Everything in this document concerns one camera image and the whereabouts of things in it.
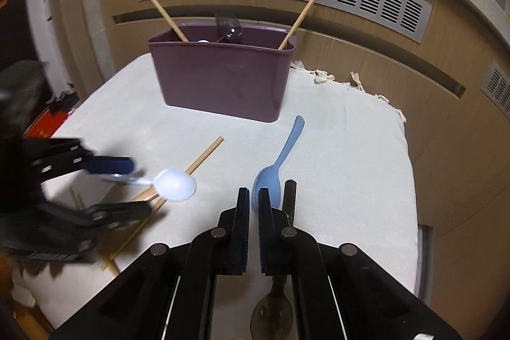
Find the utensil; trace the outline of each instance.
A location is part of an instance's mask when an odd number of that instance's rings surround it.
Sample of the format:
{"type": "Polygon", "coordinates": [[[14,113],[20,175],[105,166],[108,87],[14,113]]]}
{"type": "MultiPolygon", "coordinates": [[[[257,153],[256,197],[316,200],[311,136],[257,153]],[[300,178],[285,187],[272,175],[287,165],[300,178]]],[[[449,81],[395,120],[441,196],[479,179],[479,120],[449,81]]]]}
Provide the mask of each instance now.
{"type": "MultiPolygon", "coordinates": [[[[290,226],[294,225],[296,182],[285,182],[281,209],[287,213],[290,226]]],[[[292,328],[292,306],[284,294],[287,275],[273,276],[271,291],[253,309],[250,331],[253,340],[285,340],[292,328]]]]}
{"type": "Polygon", "coordinates": [[[173,21],[172,18],[170,18],[170,15],[165,11],[165,8],[161,6],[161,3],[159,3],[157,0],[150,0],[152,4],[156,7],[156,9],[159,11],[161,16],[165,18],[165,21],[170,25],[170,28],[172,28],[179,39],[182,42],[189,42],[189,40],[186,38],[186,36],[183,34],[183,32],[180,30],[180,28],[177,26],[177,24],[173,21]]]}
{"type": "MultiPolygon", "coordinates": [[[[212,153],[214,152],[214,150],[216,150],[216,148],[221,144],[221,142],[223,141],[223,136],[220,136],[218,137],[215,141],[213,141],[213,143],[207,147],[207,149],[204,150],[204,152],[198,157],[197,160],[195,160],[190,167],[188,167],[186,169],[186,173],[188,175],[192,174],[196,168],[198,168],[202,162],[204,160],[207,159],[207,157],[212,153]]],[[[137,197],[135,197],[133,199],[133,201],[140,201],[140,200],[153,200],[153,199],[156,199],[157,197],[157,192],[156,192],[156,189],[154,189],[153,186],[147,188],[146,190],[144,190],[141,194],[139,194],[137,197]]],[[[108,268],[112,274],[114,276],[117,276],[120,274],[120,271],[117,267],[117,264],[115,264],[115,259],[117,257],[118,254],[120,254],[122,252],[122,250],[131,242],[131,240],[136,236],[138,235],[138,233],[144,228],[144,226],[147,224],[147,222],[149,222],[149,220],[152,219],[152,217],[156,214],[156,212],[164,205],[164,203],[166,202],[166,199],[165,198],[159,198],[158,200],[156,200],[156,202],[154,203],[154,205],[152,205],[152,214],[150,215],[150,217],[148,217],[147,219],[144,219],[136,228],[135,230],[133,231],[133,233],[131,233],[129,235],[129,237],[127,237],[123,243],[121,243],[121,245],[119,246],[119,248],[117,249],[117,251],[115,251],[113,254],[111,255],[103,255],[103,265],[101,266],[101,269],[102,270],[105,270],[106,268],[108,268]]]]}
{"type": "Polygon", "coordinates": [[[303,22],[303,19],[307,15],[308,10],[312,7],[314,2],[315,2],[315,0],[308,1],[306,6],[304,7],[303,11],[297,17],[296,22],[294,22],[294,25],[292,25],[292,28],[290,28],[290,31],[287,33],[287,35],[285,35],[284,40],[281,42],[280,46],[278,47],[279,50],[282,50],[285,48],[285,46],[287,45],[287,41],[297,31],[297,29],[299,28],[299,25],[301,25],[301,22],[303,22]]]}
{"type": "Polygon", "coordinates": [[[158,195],[167,200],[177,202],[189,199],[196,190],[195,179],[191,175],[172,169],[163,170],[154,179],[119,174],[103,175],[103,178],[115,182],[145,186],[152,185],[158,195]]]}
{"type": "Polygon", "coordinates": [[[289,155],[290,151],[296,144],[296,141],[303,131],[304,127],[304,119],[301,116],[297,116],[294,120],[294,126],[285,142],[284,148],[281,150],[278,159],[271,166],[267,166],[263,168],[257,177],[255,178],[255,182],[253,183],[253,193],[252,193],[252,201],[256,201],[254,207],[258,204],[259,201],[259,190],[263,187],[267,187],[269,190],[269,199],[271,200],[271,206],[273,208],[278,208],[280,206],[281,200],[281,188],[280,188],[280,166],[285,161],[286,157],[289,155]]]}
{"type": "Polygon", "coordinates": [[[229,44],[243,43],[243,28],[233,13],[216,13],[214,16],[216,18],[216,26],[218,27],[222,38],[225,38],[229,44]]]}

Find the wooden chopstick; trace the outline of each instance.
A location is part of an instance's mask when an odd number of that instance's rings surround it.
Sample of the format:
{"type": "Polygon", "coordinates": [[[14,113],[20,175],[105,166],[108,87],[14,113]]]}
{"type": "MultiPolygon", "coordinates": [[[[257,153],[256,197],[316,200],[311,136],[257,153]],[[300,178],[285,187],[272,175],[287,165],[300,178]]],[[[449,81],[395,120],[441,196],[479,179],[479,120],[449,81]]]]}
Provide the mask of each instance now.
{"type": "MultiPolygon", "coordinates": [[[[196,168],[198,168],[198,166],[200,166],[202,164],[202,162],[204,160],[207,159],[207,157],[212,153],[214,152],[214,150],[221,144],[221,142],[223,141],[223,136],[220,136],[218,137],[209,147],[207,147],[207,149],[205,149],[205,151],[198,157],[197,160],[195,160],[190,167],[188,167],[186,169],[186,173],[187,174],[192,174],[196,168]]],[[[146,190],[144,190],[141,194],[139,194],[134,200],[146,200],[146,199],[137,199],[139,198],[141,195],[143,195],[145,192],[149,191],[150,189],[152,188],[152,186],[146,190]]],[[[148,217],[147,219],[144,219],[137,227],[136,229],[133,231],[133,233],[131,233],[131,235],[129,235],[129,237],[127,237],[123,243],[121,243],[120,247],[117,249],[117,251],[115,251],[113,254],[107,256],[107,257],[103,257],[103,266],[101,267],[102,270],[108,268],[112,274],[114,276],[117,276],[120,274],[120,271],[117,267],[117,265],[115,264],[115,258],[117,257],[118,254],[120,254],[122,252],[122,250],[131,242],[131,240],[142,230],[142,228],[147,224],[147,222],[149,222],[149,220],[151,220],[151,218],[155,215],[155,213],[163,206],[163,204],[166,202],[166,199],[165,198],[159,198],[155,204],[152,206],[152,214],[150,215],[150,217],[148,217]]]]}
{"type": "Polygon", "coordinates": [[[299,16],[296,19],[296,22],[294,22],[294,25],[292,25],[292,28],[290,28],[290,31],[285,36],[284,40],[281,42],[280,46],[278,47],[279,50],[282,50],[287,45],[287,41],[289,38],[294,35],[296,30],[299,28],[299,25],[301,25],[301,22],[303,22],[303,19],[308,13],[308,10],[312,7],[316,0],[309,0],[306,6],[304,7],[303,11],[299,14],[299,16]]]}
{"type": "Polygon", "coordinates": [[[177,34],[177,36],[179,37],[179,39],[182,41],[182,42],[189,42],[189,40],[186,38],[186,36],[183,34],[183,32],[180,30],[180,28],[177,26],[177,24],[173,21],[172,18],[170,18],[170,15],[167,13],[167,11],[165,11],[165,8],[163,8],[161,6],[161,3],[159,3],[157,0],[150,0],[152,2],[152,4],[154,4],[154,6],[156,7],[156,9],[159,11],[159,13],[161,14],[161,16],[163,18],[165,18],[165,21],[168,23],[168,25],[170,25],[170,28],[172,28],[175,33],[177,34]]]}

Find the red object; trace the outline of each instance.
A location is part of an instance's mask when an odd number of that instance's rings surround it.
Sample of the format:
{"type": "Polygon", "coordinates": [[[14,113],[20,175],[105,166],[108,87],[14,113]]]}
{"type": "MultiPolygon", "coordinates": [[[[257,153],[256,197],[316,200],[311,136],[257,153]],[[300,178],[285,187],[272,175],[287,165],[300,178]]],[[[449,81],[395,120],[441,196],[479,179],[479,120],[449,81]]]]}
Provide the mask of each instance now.
{"type": "Polygon", "coordinates": [[[149,40],[167,105],[273,122],[280,115],[295,36],[277,50],[287,31],[242,24],[243,45],[218,43],[214,22],[179,25],[190,42],[168,31],[149,40]]]}
{"type": "Polygon", "coordinates": [[[24,137],[51,137],[67,120],[69,114],[58,112],[52,116],[49,109],[45,109],[26,130],[24,137]]]}

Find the blue spoon bowl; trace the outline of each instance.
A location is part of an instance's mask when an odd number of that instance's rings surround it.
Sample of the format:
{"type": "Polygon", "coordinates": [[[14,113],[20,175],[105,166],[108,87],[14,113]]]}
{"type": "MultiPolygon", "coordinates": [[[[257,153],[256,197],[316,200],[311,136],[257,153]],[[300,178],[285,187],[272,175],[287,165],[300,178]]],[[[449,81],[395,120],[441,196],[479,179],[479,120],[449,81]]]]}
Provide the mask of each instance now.
{"type": "Polygon", "coordinates": [[[294,126],[285,142],[284,148],[281,150],[280,156],[276,159],[276,162],[271,166],[263,168],[253,183],[252,192],[252,204],[255,209],[258,204],[255,201],[259,201],[259,190],[267,187],[269,190],[269,199],[273,208],[279,208],[281,202],[281,187],[280,187],[280,166],[285,161],[290,151],[296,144],[296,141],[303,131],[304,119],[301,116],[297,116],[294,120],[294,126]]]}

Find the white tablecloth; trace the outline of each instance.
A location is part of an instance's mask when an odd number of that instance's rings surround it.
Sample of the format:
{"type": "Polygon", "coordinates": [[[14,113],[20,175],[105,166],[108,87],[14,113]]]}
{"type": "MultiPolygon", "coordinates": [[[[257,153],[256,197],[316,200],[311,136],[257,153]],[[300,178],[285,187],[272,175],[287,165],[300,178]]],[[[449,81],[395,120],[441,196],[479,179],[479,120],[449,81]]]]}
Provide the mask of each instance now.
{"type": "MultiPolygon", "coordinates": [[[[98,155],[133,157],[149,176],[185,170],[218,136],[225,137],[193,174],[193,197],[162,207],[158,219],[118,257],[122,270],[155,242],[177,246],[216,226],[220,213],[235,206],[239,187],[251,190],[258,171],[274,163],[298,114],[306,125],[280,170],[282,184],[297,182],[294,225],[321,243],[355,243],[412,291],[417,219],[404,125],[394,108],[374,96],[330,80],[315,84],[313,75],[292,69],[274,123],[169,107],[146,54],[96,91],[56,136],[82,137],[98,155]]],[[[45,190],[72,205],[70,186],[91,205],[111,184],[77,172],[47,182],[45,190]]],[[[141,190],[125,186],[117,197],[128,200],[141,190]]],[[[219,278],[212,338],[250,338],[251,312],[270,288],[270,279],[260,274],[255,216],[252,211],[247,273],[219,278]]],[[[93,264],[67,265],[57,277],[46,269],[25,279],[40,308],[59,326],[112,276],[93,264]]]]}

